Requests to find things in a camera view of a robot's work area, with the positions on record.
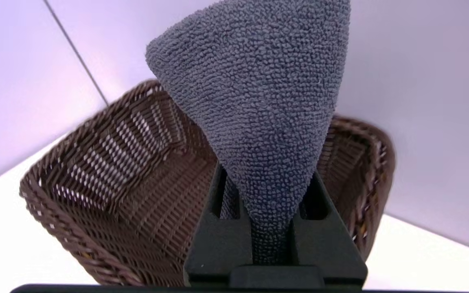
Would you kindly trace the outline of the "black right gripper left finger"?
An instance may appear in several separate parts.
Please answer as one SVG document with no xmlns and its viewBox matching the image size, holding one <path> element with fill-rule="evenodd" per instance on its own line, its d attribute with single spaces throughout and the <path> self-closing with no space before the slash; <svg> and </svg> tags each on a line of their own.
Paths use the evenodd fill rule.
<svg viewBox="0 0 469 293">
<path fill-rule="evenodd" d="M 184 262 L 185 285 L 229 285 L 233 269 L 251 265 L 252 231 L 249 215 L 238 197 L 238 218 L 222 219 L 227 172 L 217 163 L 206 204 Z"/>
</svg>

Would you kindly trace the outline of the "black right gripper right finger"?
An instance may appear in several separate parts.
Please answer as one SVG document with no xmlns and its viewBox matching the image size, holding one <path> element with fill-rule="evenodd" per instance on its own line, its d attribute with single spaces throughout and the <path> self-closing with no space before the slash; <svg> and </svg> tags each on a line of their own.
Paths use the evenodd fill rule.
<svg viewBox="0 0 469 293">
<path fill-rule="evenodd" d="M 291 223 L 293 260 L 316 267 L 325 285 L 363 285 L 368 269 L 318 172 Z"/>
</svg>

